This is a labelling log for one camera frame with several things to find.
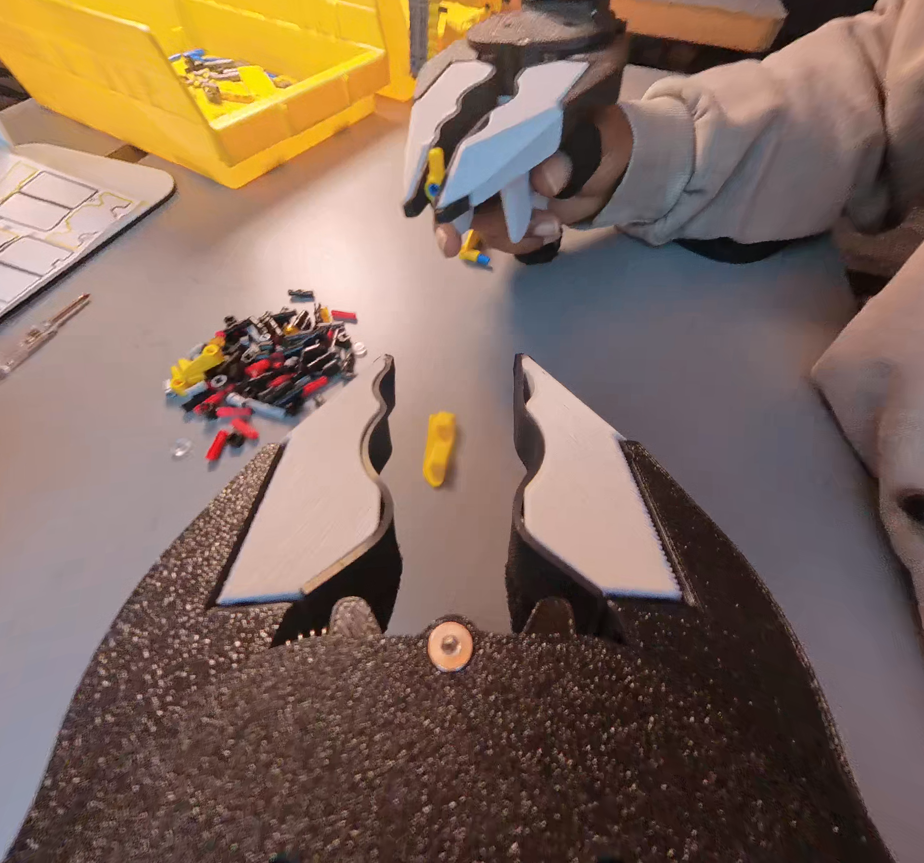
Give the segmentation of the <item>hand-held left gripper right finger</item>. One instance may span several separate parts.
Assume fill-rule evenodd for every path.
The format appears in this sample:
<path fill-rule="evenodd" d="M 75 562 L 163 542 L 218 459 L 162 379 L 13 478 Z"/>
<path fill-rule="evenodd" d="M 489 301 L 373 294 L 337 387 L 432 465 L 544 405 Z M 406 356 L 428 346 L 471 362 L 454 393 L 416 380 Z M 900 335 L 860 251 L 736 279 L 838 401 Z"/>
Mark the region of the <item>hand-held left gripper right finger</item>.
<path fill-rule="evenodd" d="M 680 602 L 627 439 L 526 354 L 514 360 L 518 532 L 596 595 Z"/>

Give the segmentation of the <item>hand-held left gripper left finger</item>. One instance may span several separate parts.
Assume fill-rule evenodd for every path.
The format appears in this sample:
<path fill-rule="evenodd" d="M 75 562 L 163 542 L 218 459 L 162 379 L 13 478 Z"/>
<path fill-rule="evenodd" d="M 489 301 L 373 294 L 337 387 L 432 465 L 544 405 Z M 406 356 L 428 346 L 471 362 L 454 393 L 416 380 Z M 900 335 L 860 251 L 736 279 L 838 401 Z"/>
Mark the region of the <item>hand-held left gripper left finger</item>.
<path fill-rule="evenodd" d="M 395 360 L 382 354 L 287 435 L 217 588 L 217 605 L 350 595 L 394 604 L 398 540 L 382 471 L 395 403 Z"/>

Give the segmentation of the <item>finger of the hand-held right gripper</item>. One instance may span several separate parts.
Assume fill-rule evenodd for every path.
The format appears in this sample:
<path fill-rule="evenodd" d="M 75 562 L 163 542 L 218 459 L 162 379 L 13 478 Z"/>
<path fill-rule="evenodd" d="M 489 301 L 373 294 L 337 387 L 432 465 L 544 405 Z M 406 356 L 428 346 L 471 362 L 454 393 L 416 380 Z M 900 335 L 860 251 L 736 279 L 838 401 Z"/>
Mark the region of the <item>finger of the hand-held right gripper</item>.
<path fill-rule="evenodd" d="M 403 211 L 419 216 L 431 203 L 424 193 L 426 159 L 435 146 L 445 152 L 445 182 L 460 142 L 496 105 L 496 69 L 478 59 L 433 59 L 418 78 L 406 141 Z"/>
<path fill-rule="evenodd" d="M 534 191 L 531 171 L 558 149 L 564 129 L 564 100 L 589 67 L 587 61 L 552 61 L 525 68 L 512 98 L 456 146 L 435 204 L 442 220 L 466 215 L 501 196 L 507 223 L 530 222 Z"/>

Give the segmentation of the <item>pile of small connector pins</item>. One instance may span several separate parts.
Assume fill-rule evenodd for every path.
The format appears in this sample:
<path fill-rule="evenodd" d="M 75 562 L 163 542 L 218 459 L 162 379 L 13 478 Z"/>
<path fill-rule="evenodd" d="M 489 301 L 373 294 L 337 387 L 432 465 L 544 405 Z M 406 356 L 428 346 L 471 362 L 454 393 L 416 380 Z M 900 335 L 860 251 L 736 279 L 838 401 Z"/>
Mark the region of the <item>pile of small connector pins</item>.
<path fill-rule="evenodd" d="M 225 316 L 212 337 L 173 363 L 163 384 L 166 401 L 211 420 L 296 418 L 307 403 L 320 404 L 329 388 L 356 374 L 351 348 L 358 340 L 350 332 L 356 324 L 334 322 L 330 310 L 347 311 L 314 301 Z"/>

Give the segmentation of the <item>short yellow beam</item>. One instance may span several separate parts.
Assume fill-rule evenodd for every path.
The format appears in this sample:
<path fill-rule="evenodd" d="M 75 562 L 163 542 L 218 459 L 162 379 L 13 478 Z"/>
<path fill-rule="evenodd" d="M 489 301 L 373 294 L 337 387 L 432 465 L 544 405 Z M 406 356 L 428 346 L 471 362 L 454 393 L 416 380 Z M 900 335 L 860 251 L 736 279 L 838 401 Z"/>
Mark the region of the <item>short yellow beam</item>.
<path fill-rule="evenodd" d="M 422 462 L 422 474 L 430 487 L 444 484 L 455 444 L 456 416 L 444 410 L 430 415 Z"/>

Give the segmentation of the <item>heap of grey blue pieces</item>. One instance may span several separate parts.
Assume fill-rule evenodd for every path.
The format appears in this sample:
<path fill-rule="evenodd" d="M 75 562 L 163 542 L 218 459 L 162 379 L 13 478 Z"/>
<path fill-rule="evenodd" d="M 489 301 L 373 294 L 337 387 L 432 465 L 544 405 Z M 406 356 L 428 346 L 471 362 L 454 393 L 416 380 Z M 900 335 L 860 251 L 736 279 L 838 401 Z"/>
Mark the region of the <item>heap of grey blue pieces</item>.
<path fill-rule="evenodd" d="M 214 56 L 205 49 L 175 53 L 168 61 L 207 113 L 247 106 L 295 85 L 289 75 L 269 72 L 250 61 Z"/>

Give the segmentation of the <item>white book stand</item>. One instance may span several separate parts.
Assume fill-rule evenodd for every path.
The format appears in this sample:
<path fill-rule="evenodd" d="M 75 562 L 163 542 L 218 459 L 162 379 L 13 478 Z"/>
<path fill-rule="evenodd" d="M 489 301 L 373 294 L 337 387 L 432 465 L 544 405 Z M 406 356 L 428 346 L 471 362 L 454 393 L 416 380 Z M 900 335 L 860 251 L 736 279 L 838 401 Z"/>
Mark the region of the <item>white book stand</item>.
<path fill-rule="evenodd" d="M 125 190 L 128 194 L 145 199 L 149 203 L 147 209 L 140 210 L 119 232 L 107 238 L 89 255 L 80 259 L 77 264 L 65 272 L 63 276 L 68 274 L 73 268 L 85 261 L 87 257 L 90 257 L 101 247 L 109 244 L 110 241 L 118 237 L 125 229 L 137 223 L 153 210 L 156 210 L 156 208 L 173 195 L 176 189 L 174 179 L 168 173 L 160 169 L 137 163 L 125 162 L 109 156 L 86 153 L 55 144 L 40 142 L 14 144 L 8 138 L 6 128 L 2 128 L 1 170 L 2 158 L 9 154 L 28 157 L 64 173 L 84 177 L 98 184 L 110 185 L 114 188 Z M 43 287 L 37 294 L 33 295 L 29 301 L 18 306 L 17 309 L 12 312 L 6 314 L 1 312 L 1 319 L 5 321 L 15 315 L 21 307 L 32 302 L 41 292 L 47 290 L 56 280 L 61 279 L 63 276 L 53 280 L 50 285 Z"/>

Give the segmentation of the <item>sticker sheet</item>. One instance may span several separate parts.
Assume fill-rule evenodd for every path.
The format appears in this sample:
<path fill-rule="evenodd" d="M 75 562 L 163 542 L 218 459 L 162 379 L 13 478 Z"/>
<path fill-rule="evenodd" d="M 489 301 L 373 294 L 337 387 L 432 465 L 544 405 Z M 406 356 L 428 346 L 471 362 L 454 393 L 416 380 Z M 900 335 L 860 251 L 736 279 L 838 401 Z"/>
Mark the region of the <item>sticker sheet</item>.
<path fill-rule="evenodd" d="M 2 313 L 29 301 L 148 207 L 125 190 L 28 157 L 3 157 Z"/>

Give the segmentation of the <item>clear-handled small screwdriver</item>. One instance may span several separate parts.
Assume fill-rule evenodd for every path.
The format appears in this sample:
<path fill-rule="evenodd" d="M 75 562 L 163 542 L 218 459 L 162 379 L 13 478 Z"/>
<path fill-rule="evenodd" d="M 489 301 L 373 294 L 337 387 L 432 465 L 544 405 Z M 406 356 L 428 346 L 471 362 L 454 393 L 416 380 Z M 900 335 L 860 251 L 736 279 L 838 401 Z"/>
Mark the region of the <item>clear-handled small screwdriver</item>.
<path fill-rule="evenodd" d="M 39 349 L 53 339 L 60 330 L 76 315 L 82 312 L 91 302 L 91 294 L 84 293 L 63 309 L 42 321 L 40 325 L 33 326 L 20 340 L 16 349 L 1 363 L 1 380 L 8 378 L 25 361 L 29 360 Z"/>

